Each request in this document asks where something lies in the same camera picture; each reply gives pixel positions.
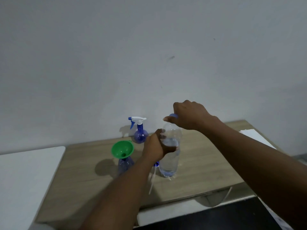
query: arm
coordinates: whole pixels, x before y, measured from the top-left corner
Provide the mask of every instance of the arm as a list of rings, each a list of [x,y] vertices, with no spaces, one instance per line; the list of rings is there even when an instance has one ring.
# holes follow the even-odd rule
[[[253,191],[294,229],[306,228],[307,167],[210,115],[203,105],[174,103],[165,121],[203,133]]]
[[[166,147],[161,143],[160,133],[161,129],[158,129],[147,137],[143,155],[103,191],[100,202],[80,230],[132,229],[152,166],[166,153],[176,150],[176,147]]]

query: forearm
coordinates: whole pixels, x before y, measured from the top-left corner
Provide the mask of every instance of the forearm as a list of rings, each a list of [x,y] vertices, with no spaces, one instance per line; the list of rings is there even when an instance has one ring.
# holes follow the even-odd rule
[[[307,205],[307,167],[215,119],[202,127],[206,135],[245,182],[293,227],[303,223]]]
[[[138,214],[149,172],[155,161],[142,156],[128,171],[116,178],[81,229],[132,229]]]

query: green funnel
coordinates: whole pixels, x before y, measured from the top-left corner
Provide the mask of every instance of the green funnel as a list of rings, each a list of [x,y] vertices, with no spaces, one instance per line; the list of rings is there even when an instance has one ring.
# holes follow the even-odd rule
[[[133,153],[134,146],[131,140],[122,140],[113,145],[111,152],[117,159],[124,159]]]

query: hand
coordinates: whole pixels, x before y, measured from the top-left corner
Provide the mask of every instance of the hand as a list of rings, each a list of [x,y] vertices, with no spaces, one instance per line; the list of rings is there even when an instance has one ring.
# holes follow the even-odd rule
[[[218,120],[217,117],[210,115],[202,104],[197,102],[189,100],[175,102],[173,107],[178,118],[167,116],[163,120],[184,129],[201,131],[202,128],[208,127]]]
[[[176,146],[165,146],[160,140],[162,129],[156,130],[154,134],[148,136],[143,149],[143,156],[152,159],[153,163],[161,160],[167,153],[176,151]]]

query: spray bottle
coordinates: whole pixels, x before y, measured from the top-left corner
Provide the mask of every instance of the spray bottle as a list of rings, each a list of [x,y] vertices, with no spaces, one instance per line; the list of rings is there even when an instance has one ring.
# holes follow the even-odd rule
[[[135,141],[137,143],[144,143],[148,136],[148,132],[143,129],[143,121],[146,120],[146,118],[133,116],[133,117],[129,117],[128,120],[131,120],[130,129],[132,129],[133,125],[137,123],[138,130],[134,133]]]

